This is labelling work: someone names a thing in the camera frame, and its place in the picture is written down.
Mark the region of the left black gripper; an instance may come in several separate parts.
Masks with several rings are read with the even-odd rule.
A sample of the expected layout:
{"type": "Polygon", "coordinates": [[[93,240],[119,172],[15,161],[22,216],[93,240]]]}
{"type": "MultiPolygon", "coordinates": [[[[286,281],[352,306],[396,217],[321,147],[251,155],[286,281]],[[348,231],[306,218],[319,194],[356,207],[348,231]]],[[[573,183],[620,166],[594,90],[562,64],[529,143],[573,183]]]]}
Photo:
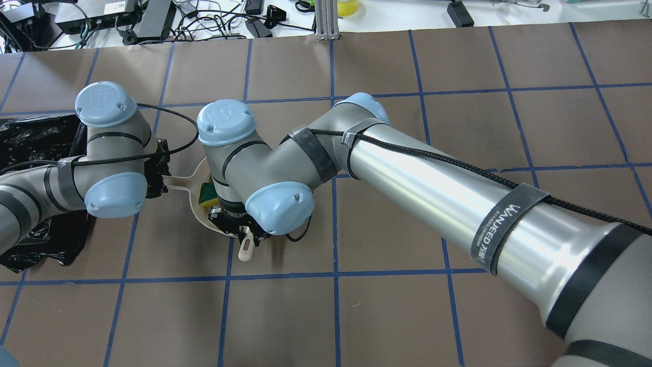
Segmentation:
{"type": "Polygon", "coordinates": [[[169,155],[154,156],[145,161],[145,179],[147,181],[145,198],[158,198],[169,191],[164,181],[164,176],[171,175],[169,162],[169,155]]]}

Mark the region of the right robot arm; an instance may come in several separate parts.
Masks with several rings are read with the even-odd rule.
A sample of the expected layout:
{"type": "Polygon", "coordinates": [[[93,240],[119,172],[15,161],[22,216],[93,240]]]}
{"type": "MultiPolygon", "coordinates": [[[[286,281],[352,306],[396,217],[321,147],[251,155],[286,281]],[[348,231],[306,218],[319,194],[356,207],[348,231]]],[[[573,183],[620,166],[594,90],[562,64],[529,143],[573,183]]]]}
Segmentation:
{"type": "Polygon", "coordinates": [[[277,148],[243,102],[198,114],[222,205],[263,232],[300,228],[313,191],[344,170],[461,247],[536,304],[567,351],[555,366],[650,366],[650,229],[496,176],[399,132],[356,93],[277,148]]]}

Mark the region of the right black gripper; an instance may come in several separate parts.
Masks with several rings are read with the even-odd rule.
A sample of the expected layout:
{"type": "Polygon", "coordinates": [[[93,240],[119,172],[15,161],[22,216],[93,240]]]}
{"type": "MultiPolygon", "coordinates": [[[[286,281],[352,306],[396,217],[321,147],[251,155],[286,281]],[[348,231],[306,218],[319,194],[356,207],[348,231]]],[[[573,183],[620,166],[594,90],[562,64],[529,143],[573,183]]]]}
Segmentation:
{"type": "Polygon", "coordinates": [[[235,235],[242,244],[246,237],[246,230],[253,236],[254,245],[259,245],[263,239],[269,239],[270,233],[266,232],[250,214],[245,211],[242,203],[235,206],[213,206],[208,219],[221,232],[235,235]]]}

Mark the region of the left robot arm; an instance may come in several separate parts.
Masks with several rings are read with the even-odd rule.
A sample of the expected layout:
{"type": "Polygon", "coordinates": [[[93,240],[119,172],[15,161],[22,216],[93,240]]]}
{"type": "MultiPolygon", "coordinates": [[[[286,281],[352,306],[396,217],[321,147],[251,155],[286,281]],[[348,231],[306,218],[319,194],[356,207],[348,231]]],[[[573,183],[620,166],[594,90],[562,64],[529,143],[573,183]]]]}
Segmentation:
{"type": "Polygon", "coordinates": [[[88,130],[85,155],[2,175],[2,252],[55,215],[126,218],[145,206],[145,162],[157,139],[135,99],[116,82],[100,81],[81,90],[74,107],[88,130]]]}

